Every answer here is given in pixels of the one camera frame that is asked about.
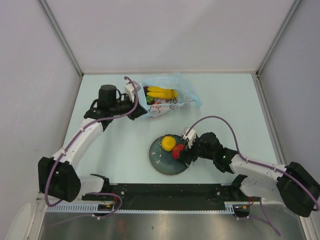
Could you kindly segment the red fake apple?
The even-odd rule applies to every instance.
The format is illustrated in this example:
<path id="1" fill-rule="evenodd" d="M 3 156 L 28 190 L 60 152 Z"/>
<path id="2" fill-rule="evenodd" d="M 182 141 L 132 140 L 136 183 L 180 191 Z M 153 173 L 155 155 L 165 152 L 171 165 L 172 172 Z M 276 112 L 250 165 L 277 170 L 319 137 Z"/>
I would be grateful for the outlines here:
<path id="1" fill-rule="evenodd" d="M 171 151 L 173 159 L 177 160 L 180 158 L 180 153 L 185 149 L 184 144 L 177 144 Z"/>

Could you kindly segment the yellow fake lemon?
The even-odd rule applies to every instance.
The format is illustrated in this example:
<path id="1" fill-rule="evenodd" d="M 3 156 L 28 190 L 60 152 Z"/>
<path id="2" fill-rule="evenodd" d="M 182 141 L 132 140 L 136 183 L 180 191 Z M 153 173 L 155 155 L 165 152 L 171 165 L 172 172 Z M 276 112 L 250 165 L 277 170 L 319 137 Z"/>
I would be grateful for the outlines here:
<path id="1" fill-rule="evenodd" d="M 161 140 L 161 147 L 163 150 L 170 152 L 177 145 L 177 141 L 173 136 L 166 135 Z"/>

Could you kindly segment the yellow fake banana bunch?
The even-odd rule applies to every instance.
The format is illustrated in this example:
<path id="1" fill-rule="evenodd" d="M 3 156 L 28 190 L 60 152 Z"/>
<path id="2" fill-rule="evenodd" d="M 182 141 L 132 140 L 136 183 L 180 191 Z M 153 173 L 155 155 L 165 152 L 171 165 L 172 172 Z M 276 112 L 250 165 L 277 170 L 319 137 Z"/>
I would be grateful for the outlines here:
<path id="1" fill-rule="evenodd" d="M 178 92 L 174 89 L 161 88 L 157 86 L 149 86 L 147 88 L 147 96 L 158 99 L 171 100 L 178 96 Z"/>

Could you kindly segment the light blue plastic bag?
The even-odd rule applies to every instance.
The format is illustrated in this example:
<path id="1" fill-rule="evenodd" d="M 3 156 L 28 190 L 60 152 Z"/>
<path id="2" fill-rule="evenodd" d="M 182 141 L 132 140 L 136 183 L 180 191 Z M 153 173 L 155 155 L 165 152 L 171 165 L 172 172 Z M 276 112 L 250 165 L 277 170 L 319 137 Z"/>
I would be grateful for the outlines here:
<path id="1" fill-rule="evenodd" d="M 203 104 L 191 82 L 181 73 L 154 75 L 139 81 L 138 84 L 141 87 L 138 91 L 138 101 L 146 111 L 144 118 L 157 118 L 186 105 L 199 108 Z M 148 87 L 174 89 L 178 96 L 173 99 L 154 98 L 154 104 L 148 105 L 146 101 Z"/>

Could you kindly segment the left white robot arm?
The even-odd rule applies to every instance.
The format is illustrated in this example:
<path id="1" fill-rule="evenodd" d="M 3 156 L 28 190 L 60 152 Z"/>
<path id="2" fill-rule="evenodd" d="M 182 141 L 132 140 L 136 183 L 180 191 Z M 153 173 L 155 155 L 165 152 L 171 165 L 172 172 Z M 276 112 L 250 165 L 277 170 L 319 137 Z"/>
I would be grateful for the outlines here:
<path id="1" fill-rule="evenodd" d="M 39 191 L 44 194 L 49 207 L 49 197 L 59 202 L 72 202 L 77 197 L 93 194 L 100 200 L 110 196 L 109 179 L 99 174 L 78 176 L 76 169 L 91 144 L 115 119 L 128 117 L 131 120 L 145 115 L 139 104 L 140 86 L 125 78 L 124 93 L 111 84 L 102 85 L 98 98 L 83 116 L 83 121 L 72 139 L 52 157 L 42 157 L 38 162 Z"/>

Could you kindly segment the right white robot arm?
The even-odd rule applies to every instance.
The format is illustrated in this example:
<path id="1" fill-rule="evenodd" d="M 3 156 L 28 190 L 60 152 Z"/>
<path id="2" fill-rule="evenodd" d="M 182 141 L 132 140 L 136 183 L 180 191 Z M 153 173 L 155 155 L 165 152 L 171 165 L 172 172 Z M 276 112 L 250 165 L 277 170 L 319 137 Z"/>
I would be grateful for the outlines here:
<path id="1" fill-rule="evenodd" d="M 207 159 L 220 172 L 235 175 L 230 188 L 235 200 L 247 196 L 272 200 L 305 218 L 320 210 L 320 185 L 301 164 L 268 164 L 243 156 L 237 149 L 224 147 L 213 132 L 197 136 L 186 128 L 182 139 L 186 146 L 178 158 L 181 162 L 190 165 L 199 158 Z"/>

